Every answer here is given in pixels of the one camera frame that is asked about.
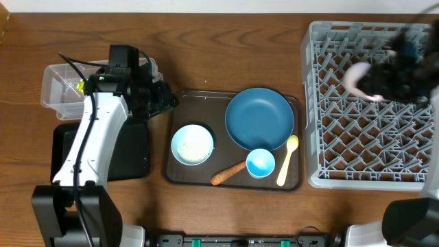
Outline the pink white paper cup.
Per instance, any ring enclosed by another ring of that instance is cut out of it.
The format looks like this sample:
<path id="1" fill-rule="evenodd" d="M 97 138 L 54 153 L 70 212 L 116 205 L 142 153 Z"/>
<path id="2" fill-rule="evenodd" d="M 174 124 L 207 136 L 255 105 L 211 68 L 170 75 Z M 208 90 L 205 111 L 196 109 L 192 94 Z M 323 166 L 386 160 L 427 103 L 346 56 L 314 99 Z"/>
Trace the pink white paper cup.
<path id="1" fill-rule="evenodd" d="M 355 96 L 362 97 L 373 102 L 381 102 L 384 100 L 382 95 L 368 95 L 359 89 L 360 80 L 366 77 L 366 74 L 371 67 L 372 65 L 366 62 L 358 62 L 350 66 L 344 74 L 342 84 L 349 93 Z"/>

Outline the yellow green snack wrapper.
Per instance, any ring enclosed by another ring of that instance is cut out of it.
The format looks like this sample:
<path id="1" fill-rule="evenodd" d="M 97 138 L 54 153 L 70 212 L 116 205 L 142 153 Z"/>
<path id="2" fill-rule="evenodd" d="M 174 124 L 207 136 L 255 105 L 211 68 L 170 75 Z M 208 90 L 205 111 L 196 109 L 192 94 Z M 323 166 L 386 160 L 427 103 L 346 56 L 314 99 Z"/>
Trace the yellow green snack wrapper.
<path id="1" fill-rule="evenodd" d="M 84 92 L 84 81 L 83 80 L 80 80 L 79 82 L 78 82 L 78 84 L 76 85 L 76 89 L 81 93 L 81 94 L 85 94 L 85 92 Z"/>

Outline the dark blue plate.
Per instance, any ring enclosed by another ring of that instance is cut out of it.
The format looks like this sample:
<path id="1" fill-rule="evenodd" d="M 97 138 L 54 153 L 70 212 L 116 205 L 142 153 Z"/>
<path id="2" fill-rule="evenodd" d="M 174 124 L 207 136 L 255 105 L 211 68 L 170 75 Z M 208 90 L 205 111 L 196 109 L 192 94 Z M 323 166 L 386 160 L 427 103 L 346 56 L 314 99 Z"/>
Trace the dark blue plate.
<path id="1" fill-rule="evenodd" d="M 295 115 L 289 102 L 276 91 L 246 89 L 234 96 L 225 112 L 230 138 L 246 150 L 276 150 L 292 135 Z"/>

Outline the small blue white cup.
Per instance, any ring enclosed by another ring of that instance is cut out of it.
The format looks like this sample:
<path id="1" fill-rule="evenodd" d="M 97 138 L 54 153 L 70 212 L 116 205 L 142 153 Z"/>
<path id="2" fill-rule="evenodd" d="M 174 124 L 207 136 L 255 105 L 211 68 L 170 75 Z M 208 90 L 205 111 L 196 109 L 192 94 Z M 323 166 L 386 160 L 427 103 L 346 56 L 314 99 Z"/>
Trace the small blue white cup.
<path id="1" fill-rule="evenodd" d="M 275 158 L 268 150 L 255 149 L 246 157 L 246 169 L 253 178 L 265 178 L 274 171 L 274 168 Z"/>

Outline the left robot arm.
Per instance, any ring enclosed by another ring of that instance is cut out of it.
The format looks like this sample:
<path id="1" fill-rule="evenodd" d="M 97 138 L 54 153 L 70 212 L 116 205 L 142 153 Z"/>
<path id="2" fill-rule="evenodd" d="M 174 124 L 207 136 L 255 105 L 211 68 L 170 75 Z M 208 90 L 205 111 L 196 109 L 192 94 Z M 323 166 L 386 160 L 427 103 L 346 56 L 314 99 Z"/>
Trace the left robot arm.
<path id="1" fill-rule="evenodd" d="M 107 192 L 110 160 L 128 115 L 149 119 L 178 104 L 168 83 L 130 75 L 91 75 L 73 144 L 32 208 L 46 246 L 146 246 L 145 229 L 124 224 Z"/>

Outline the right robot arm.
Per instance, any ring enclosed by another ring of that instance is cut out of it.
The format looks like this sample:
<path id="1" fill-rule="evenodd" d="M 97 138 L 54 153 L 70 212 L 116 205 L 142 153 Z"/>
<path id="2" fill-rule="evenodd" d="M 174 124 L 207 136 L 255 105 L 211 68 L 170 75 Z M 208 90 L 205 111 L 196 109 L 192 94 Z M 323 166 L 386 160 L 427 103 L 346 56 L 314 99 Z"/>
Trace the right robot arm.
<path id="1" fill-rule="evenodd" d="M 423 56 L 407 39 L 411 25 L 402 28 L 388 47 L 392 62 L 358 62 L 344 74 L 344 88 L 373 102 L 389 100 L 418 104 L 426 98 L 438 118 L 438 22 L 431 24 Z M 427 179 L 420 197 L 388 205 L 383 219 L 356 224 L 346 230 L 342 246 L 437 246 L 438 245 L 438 133 Z"/>

